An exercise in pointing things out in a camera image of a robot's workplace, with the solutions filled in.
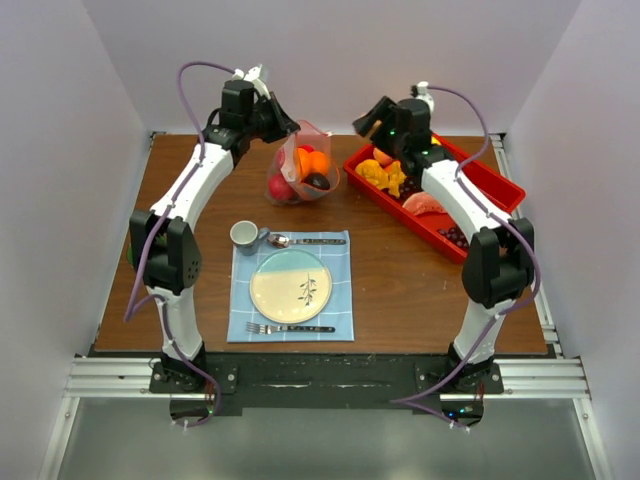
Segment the orange fruit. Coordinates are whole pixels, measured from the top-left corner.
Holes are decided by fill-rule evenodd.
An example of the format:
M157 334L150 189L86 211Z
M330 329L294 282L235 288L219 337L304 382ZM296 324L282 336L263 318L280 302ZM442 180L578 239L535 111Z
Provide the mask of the orange fruit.
M311 170L310 153L307 153L301 148L297 148L296 158L297 158L297 170L299 174L299 180L303 181L309 175Z
M309 152L307 155L307 173L327 176L331 167L330 158L322 151Z

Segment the clear zip top bag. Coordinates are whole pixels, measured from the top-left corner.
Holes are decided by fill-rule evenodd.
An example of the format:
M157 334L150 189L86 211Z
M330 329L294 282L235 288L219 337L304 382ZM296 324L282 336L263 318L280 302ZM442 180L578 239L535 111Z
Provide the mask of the clear zip top bag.
M332 134L306 120L297 123L300 129L276 150L268 169L265 196L274 205L314 202L340 183Z

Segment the orange fruit back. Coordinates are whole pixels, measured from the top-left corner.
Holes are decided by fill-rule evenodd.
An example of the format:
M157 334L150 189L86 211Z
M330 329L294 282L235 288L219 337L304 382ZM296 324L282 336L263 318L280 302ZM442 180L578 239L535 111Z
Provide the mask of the orange fruit back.
M309 152L307 155L307 173L327 176L331 167L330 158L322 151Z

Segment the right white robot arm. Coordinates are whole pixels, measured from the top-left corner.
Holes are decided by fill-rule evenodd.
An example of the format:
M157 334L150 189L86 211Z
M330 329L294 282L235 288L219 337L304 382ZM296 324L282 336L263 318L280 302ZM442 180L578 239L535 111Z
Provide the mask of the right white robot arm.
M469 243L462 270L469 303L450 346L456 362L429 389L435 393L448 385L466 393L481 380L478 365L491 365L504 319L538 280L539 267L533 225L500 210L468 179L464 164L445 146L433 143L431 113L432 103L423 96L399 102L382 97L353 127L398 160L403 172L442 205Z

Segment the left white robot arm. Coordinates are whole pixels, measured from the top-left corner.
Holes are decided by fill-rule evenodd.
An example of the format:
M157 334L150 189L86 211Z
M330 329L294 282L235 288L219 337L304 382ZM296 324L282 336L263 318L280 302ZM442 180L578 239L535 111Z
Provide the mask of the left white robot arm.
M259 79L225 82L221 105L200 131L192 156L169 190L129 220L134 287L155 303L163 345L159 377L185 392L213 381L199 333L194 285L202 256L194 230L211 196L236 168L253 140L272 143L297 132L298 124Z

